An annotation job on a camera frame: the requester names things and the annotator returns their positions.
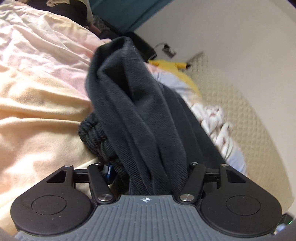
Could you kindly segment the black denim pants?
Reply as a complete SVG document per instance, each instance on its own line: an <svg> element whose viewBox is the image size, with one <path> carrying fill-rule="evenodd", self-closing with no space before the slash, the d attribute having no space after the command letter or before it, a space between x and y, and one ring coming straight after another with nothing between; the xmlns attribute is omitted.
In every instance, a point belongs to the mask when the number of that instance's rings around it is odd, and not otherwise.
<svg viewBox="0 0 296 241"><path fill-rule="evenodd" d="M132 195L178 196L189 165L218 168L224 159L182 97L152 77L131 39L100 46L86 90L93 112L79 137Z"/></svg>

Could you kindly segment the beige quilted headboard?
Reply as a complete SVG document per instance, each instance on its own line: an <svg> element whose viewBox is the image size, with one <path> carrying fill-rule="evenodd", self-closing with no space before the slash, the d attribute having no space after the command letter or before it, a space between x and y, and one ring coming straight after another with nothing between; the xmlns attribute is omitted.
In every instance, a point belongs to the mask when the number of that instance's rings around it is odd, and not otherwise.
<svg viewBox="0 0 296 241"><path fill-rule="evenodd" d="M295 195L285 165L265 125L243 94L228 83L200 52L189 61L185 73L192 78L206 105L222 107L233 125L232 137L243 152L247 176L278 199L283 212L291 212Z"/></svg>

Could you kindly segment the white patterned pillow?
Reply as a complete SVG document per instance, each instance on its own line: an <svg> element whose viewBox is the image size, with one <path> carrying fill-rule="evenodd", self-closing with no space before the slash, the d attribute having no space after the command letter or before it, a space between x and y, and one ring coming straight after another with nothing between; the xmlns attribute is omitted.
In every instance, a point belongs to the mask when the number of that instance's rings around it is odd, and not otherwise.
<svg viewBox="0 0 296 241"><path fill-rule="evenodd" d="M175 75L149 63L146 66L158 82L175 90L182 97L226 163L246 175L246 161L240 147L231 137L232 125L225 120L222 107L205 105L202 97Z"/></svg>

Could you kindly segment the yellow plush toy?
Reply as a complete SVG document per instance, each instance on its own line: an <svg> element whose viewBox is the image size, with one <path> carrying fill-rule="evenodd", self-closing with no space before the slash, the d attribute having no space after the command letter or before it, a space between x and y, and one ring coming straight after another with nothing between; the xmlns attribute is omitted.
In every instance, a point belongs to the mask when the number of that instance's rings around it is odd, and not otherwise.
<svg viewBox="0 0 296 241"><path fill-rule="evenodd" d="M185 62L169 62L166 60L149 60L149 64L156 66L166 72L170 72L175 75L177 78L182 80L185 84L187 84L191 89L199 96L201 96L201 92L198 89L197 85L194 81L186 75L183 70L187 69L187 63Z"/></svg>

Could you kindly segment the pink yellow bed duvet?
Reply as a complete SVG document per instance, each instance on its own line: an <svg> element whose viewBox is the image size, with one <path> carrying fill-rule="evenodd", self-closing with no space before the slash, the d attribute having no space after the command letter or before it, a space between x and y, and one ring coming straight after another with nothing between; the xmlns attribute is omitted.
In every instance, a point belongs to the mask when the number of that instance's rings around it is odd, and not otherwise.
<svg viewBox="0 0 296 241"><path fill-rule="evenodd" d="M19 195L65 164L96 160L78 127L92 111L85 80L103 44L64 16L1 4L1 228L11 235Z"/></svg>

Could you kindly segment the teal window curtain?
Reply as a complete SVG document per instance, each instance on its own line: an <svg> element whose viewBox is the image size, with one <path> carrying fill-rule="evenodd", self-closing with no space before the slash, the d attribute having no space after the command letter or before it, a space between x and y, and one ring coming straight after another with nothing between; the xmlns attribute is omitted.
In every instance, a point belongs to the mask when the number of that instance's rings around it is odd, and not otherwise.
<svg viewBox="0 0 296 241"><path fill-rule="evenodd" d="M95 0L92 12L122 33L131 32L169 4L171 0Z"/></svg>

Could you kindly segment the green beige fluffy blanket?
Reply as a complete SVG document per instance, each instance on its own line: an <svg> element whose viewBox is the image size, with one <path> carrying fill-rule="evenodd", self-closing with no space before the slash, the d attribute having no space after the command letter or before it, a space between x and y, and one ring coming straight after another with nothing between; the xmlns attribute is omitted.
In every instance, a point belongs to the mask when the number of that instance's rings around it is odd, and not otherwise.
<svg viewBox="0 0 296 241"><path fill-rule="evenodd" d="M70 5L69 0L47 0L46 5L49 7L54 7L60 4L68 4Z"/></svg>

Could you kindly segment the black bag by wall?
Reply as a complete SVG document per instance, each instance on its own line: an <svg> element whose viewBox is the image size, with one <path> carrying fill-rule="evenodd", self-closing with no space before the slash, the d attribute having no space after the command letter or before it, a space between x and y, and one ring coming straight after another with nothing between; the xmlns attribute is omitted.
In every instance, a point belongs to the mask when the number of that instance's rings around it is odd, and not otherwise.
<svg viewBox="0 0 296 241"><path fill-rule="evenodd" d="M99 34L100 39L113 40L118 37L128 37L132 40L134 46L137 48L138 52L145 62L148 62L148 60L153 60L157 56L156 51L145 40L143 40L134 32L122 33L114 26L107 23L107 21L102 20L97 15L94 15L94 20L94 25L101 31L101 33Z"/></svg>

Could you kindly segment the wall power socket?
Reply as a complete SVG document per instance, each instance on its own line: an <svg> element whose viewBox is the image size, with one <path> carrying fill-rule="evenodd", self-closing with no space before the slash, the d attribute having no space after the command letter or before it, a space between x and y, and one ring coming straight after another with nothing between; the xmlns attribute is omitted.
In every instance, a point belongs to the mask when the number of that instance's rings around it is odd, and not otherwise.
<svg viewBox="0 0 296 241"><path fill-rule="evenodd" d="M176 51L173 50L167 43L163 45L162 51L170 58L172 59L173 57L176 56Z"/></svg>

